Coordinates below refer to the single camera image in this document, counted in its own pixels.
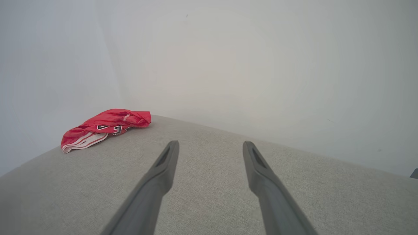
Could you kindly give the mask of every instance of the white wall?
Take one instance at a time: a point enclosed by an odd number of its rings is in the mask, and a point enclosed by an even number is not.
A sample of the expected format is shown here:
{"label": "white wall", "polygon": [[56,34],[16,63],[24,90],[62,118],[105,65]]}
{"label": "white wall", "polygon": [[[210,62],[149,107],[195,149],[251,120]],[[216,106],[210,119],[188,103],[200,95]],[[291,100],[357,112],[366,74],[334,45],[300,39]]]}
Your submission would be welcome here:
{"label": "white wall", "polygon": [[92,0],[1,1],[0,35],[0,176],[123,107]]}
{"label": "white wall", "polygon": [[416,1],[97,1],[131,109],[408,176]]}

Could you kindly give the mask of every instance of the red fabric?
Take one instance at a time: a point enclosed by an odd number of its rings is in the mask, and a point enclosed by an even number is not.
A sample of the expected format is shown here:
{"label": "red fabric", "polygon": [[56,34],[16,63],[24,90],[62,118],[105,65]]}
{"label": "red fabric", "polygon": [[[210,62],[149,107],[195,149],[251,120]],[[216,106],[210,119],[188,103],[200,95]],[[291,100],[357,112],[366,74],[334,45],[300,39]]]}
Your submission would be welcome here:
{"label": "red fabric", "polygon": [[71,149],[88,148],[104,140],[108,133],[121,135],[130,127],[144,128],[150,123],[151,114],[148,111],[110,109],[67,131],[62,137],[61,148],[65,153]]}

